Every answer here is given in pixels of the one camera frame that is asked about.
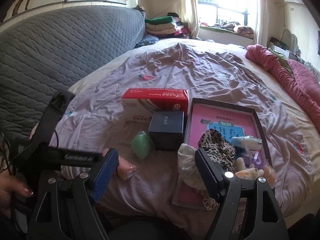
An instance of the open box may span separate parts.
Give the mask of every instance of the open box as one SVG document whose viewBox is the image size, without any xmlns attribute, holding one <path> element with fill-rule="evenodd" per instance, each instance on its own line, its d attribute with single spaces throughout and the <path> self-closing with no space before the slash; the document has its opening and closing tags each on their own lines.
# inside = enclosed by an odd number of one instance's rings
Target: open box
<svg viewBox="0 0 320 240">
<path fill-rule="evenodd" d="M 261 139 L 262 148 L 258 151 L 258 159 L 260 159 L 261 165 L 268 162 L 272 167 L 268 143 L 254 109 L 214 100 L 193 98 L 184 143 L 198 148 L 198 141 L 203 133 L 210 128 L 219 131 L 229 142 L 232 137 L 247 135 Z M 203 198 L 194 188 L 186 185 L 179 176 L 172 199 L 173 204 L 205 210 Z M 244 208 L 245 201 L 241 201 L 239 211 L 244 210 Z"/>
</svg>

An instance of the white curtain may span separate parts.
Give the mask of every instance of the white curtain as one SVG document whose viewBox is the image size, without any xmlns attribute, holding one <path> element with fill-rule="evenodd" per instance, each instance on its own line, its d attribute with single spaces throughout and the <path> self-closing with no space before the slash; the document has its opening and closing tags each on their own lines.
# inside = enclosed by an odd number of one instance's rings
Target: white curtain
<svg viewBox="0 0 320 240">
<path fill-rule="evenodd" d="M 188 23 L 192 38 L 196 38 L 199 33 L 197 4 L 198 0 L 177 0 L 177 12 Z"/>
<path fill-rule="evenodd" d="M 254 39 L 255 44 L 260 44 L 262 46 L 267 46 L 268 35 L 269 35 L 269 10 L 268 10 L 268 0 L 257 0 L 257 27 L 256 35 Z"/>
</svg>

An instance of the hand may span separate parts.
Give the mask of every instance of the hand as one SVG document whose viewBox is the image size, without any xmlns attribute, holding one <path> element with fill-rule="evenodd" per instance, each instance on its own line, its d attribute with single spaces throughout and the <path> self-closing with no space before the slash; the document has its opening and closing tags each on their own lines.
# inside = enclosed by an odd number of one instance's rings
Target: hand
<svg viewBox="0 0 320 240">
<path fill-rule="evenodd" d="M 24 197 L 31 197 L 33 190 L 16 176 L 10 176 L 9 171 L 5 170 L 0 173 L 0 212 L 7 217 L 11 217 L 10 201 L 12 193 L 18 193 Z"/>
</svg>

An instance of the painted fingernail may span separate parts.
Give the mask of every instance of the painted fingernail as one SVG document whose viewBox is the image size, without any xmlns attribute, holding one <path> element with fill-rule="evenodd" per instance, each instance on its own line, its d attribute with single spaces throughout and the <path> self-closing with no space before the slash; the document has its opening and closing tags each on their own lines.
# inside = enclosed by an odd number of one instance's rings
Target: painted fingernail
<svg viewBox="0 0 320 240">
<path fill-rule="evenodd" d="M 28 197 L 33 196 L 33 190 L 32 190 L 31 188 L 25 188 L 24 190 L 25 190 L 26 195 L 27 195 Z"/>
</svg>

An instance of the red tissue box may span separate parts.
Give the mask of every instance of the red tissue box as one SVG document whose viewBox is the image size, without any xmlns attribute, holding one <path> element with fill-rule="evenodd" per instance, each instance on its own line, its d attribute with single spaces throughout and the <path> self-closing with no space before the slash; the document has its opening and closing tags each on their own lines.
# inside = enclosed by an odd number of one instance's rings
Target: red tissue box
<svg viewBox="0 0 320 240">
<path fill-rule="evenodd" d="M 188 114 L 188 90 L 130 88 L 122 96 L 124 116 L 128 122 L 151 122 L 158 110 L 180 110 Z"/>
</svg>

